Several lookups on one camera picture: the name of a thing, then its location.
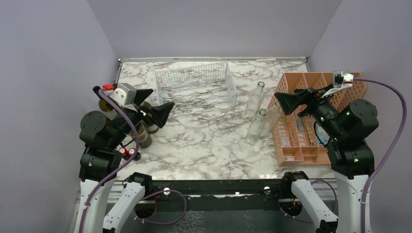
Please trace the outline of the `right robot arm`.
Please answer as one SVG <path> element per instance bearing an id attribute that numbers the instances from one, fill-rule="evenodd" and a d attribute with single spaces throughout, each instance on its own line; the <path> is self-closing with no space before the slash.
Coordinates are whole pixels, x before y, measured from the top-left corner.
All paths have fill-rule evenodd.
<path id="1" fill-rule="evenodd" d="M 286 173 L 281 193 L 299 199 L 318 233 L 370 232 L 368 204 L 375 163 L 365 139 L 379 125 L 376 107 L 367 100 L 355 99 L 338 112 L 325 89 L 277 92 L 275 97 L 286 115 L 304 105 L 299 115 L 312 116 L 328 134 L 326 149 L 338 187 L 339 212 L 334 214 L 327 208 L 303 172 Z"/>

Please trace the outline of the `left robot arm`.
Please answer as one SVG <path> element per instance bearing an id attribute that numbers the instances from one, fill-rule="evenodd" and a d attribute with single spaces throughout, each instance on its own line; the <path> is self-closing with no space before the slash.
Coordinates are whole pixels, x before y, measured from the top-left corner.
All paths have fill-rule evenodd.
<path id="1" fill-rule="evenodd" d="M 175 104 L 145 104 L 152 89 L 108 84 L 95 86 L 93 91 L 116 110 L 117 116 L 109 119 L 103 112 L 92 111 L 81 120 L 79 138 L 85 150 L 80 159 L 81 206 L 74 230 L 77 233 L 118 233 L 136 204 L 154 195 L 154 188 L 150 175 L 133 173 L 125 193 L 109 212 L 106 211 L 117 174 L 125 167 L 122 158 L 126 157 L 127 163 L 140 158 L 138 148 L 121 152 L 117 147 L 129 133 L 137 133 L 139 123 L 164 127 Z"/>

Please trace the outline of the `clear glass bottle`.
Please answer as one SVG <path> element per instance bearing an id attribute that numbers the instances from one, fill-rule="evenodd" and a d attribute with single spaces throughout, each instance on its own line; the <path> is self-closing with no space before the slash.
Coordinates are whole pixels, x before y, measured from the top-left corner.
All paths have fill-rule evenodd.
<path id="1" fill-rule="evenodd" d="M 264 87 L 265 83 L 259 81 L 256 88 L 251 92 L 243 114 L 245 118 L 252 119 L 260 109 L 265 96 L 265 93 L 263 92 Z"/>
<path id="2" fill-rule="evenodd" d="M 249 145 L 254 145 L 260 138 L 261 133 L 266 122 L 266 109 L 260 109 L 252 118 L 251 124 L 248 128 L 245 142 Z"/>
<path id="3" fill-rule="evenodd" d="M 266 138 L 272 134 L 272 130 L 281 116 L 281 111 L 282 111 L 282 108 L 279 102 L 277 101 L 274 103 L 272 107 L 267 108 L 267 114 L 265 117 L 265 125 L 261 132 L 262 138 Z"/>

